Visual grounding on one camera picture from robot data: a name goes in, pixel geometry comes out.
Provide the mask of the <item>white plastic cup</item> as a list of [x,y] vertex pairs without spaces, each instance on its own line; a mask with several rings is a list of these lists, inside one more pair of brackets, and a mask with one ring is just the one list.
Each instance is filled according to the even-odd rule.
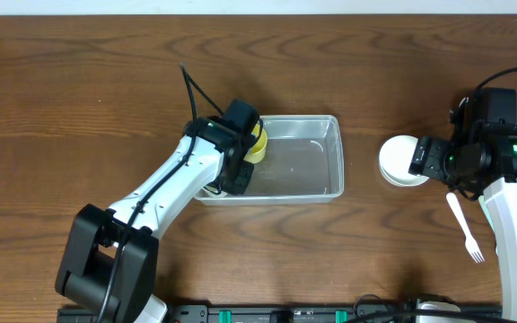
[[203,187],[203,191],[211,198],[223,198],[228,195],[227,192],[223,191],[220,187],[214,185],[208,185]]

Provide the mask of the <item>yellow plastic cup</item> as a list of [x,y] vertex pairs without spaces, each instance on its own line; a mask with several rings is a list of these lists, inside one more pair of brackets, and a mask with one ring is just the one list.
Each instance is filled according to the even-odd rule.
[[268,138],[262,119],[260,119],[257,125],[253,128],[252,135],[254,136],[255,141],[245,155],[244,160],[246,162],[257,164],[264,159],[267,150]]

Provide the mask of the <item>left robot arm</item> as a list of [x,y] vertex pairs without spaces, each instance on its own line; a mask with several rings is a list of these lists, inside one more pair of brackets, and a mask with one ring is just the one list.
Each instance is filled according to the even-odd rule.
[[75,216],[57,273],[57,293],[99,322],[162,322],[167,304],[153,295],[159,244],[202,189],[242,195],[254,171],[248,151],[264,136],[260,118],[227,115],[187,125],[171,157],[143,184],[106,209]]

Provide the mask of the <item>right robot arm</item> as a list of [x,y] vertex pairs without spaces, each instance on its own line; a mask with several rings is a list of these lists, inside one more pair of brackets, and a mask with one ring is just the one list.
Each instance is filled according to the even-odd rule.
[[469,253],[483,255],[460,207],[459,196],[482,200],[495,235],[503,318],[517,321],[517,136],[486,135],[473,142],[423,137],[414,141],[409,173],[449,188],[446,201],[459,221]]

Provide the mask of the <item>clear plastic container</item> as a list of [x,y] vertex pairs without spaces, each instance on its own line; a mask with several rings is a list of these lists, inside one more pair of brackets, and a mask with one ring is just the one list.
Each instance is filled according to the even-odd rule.
[[241,196],[205,190],[204,205],[327,203],[344,192],[344,154],[338,121],[331,115],[264,116],[266,155],[254,166]]

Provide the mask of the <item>white bowl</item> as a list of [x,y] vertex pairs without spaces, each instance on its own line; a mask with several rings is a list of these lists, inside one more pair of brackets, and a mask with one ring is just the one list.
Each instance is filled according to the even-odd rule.
[[425,184],[428,178],[409,173],[410,163],[418,139],[411,135],[396,135],[388,139],[379,151],[381,175],[397,187],[416,187]]

